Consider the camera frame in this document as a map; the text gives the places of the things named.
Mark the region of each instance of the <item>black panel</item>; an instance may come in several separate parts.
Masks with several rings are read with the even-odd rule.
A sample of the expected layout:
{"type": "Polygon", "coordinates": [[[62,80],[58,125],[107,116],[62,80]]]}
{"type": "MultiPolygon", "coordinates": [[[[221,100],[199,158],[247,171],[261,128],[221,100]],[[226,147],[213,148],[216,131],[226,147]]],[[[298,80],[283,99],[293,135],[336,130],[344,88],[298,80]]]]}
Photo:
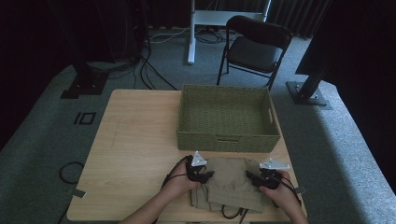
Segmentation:
{"type": "Polygon", "coordinates": [[[297,74],[326,65],[383,174],[396,190],[396,2],[334,0],[297,74]]]}

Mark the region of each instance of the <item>green woven basket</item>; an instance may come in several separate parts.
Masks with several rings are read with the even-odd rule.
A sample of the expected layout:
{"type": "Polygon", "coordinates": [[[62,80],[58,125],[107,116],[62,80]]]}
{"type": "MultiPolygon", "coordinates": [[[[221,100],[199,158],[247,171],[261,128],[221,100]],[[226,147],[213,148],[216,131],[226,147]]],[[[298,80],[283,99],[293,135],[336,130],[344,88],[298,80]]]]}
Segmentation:
{"type": "Polygon", "coordinates": [[[268,89],[184,85],[179,150],[271,152],[280,138],[268,89]]]}

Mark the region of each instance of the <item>wooden table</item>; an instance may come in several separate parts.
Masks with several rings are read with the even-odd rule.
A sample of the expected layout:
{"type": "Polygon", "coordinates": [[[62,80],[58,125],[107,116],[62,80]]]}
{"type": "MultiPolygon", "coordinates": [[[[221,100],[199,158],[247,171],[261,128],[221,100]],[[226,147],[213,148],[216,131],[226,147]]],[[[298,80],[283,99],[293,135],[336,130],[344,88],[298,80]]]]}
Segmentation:
{"type": "MultiPolygon", "coordinates": [[[[67,212],[70,220],[122,220],[159,191],[165,176],[182,157],[193,155],[192,151],[177,149],[180,94],[181,91],[113,91],[78,182],[77,189],[86,194],[84,198],[73,197],[67,212]]],[[[291,165],[283,136],[270,154],[200,154],[206,159],[248,158],[258,162],[272,157],[291,165]]],[[[292,167],[289,173],[297,186],[292,167]]],[[[189,193],[171,202],[159,220],[230,221],[221,213],[191,206],[189,193]]],[[[271,203],[262,214],[245,217],[245,221],[282,220],[289,219],[271,203]]]]}

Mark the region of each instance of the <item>forearm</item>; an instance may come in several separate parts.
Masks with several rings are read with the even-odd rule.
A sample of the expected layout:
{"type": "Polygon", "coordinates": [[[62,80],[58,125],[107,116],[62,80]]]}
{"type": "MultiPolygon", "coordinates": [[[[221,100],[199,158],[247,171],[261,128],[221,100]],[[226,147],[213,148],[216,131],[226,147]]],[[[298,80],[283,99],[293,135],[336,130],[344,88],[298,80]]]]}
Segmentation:
{"type": "Polygon", "coordinates": [[[121,221],[120,224],[151,224],[170,202],[172,202],[172,198],[166,192],[160,191],[142,207],[121,221]]]}

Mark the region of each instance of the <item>cloth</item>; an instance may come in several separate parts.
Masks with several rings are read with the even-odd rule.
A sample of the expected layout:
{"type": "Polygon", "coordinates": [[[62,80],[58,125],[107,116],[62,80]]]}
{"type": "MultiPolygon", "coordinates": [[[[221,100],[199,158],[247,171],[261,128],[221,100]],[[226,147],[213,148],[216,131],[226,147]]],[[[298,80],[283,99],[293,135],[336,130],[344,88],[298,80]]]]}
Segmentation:
{"type": "Polygon", "coordinates": [[[265,201],[262,192],[251,184],[246,171],[260,176],[259,163],[243,158],[207,159],[206,172],[215,171],[201,188],[191,191],[191,204],[200,209],[236,213],[239,208],[261,213],[265,201]]]}

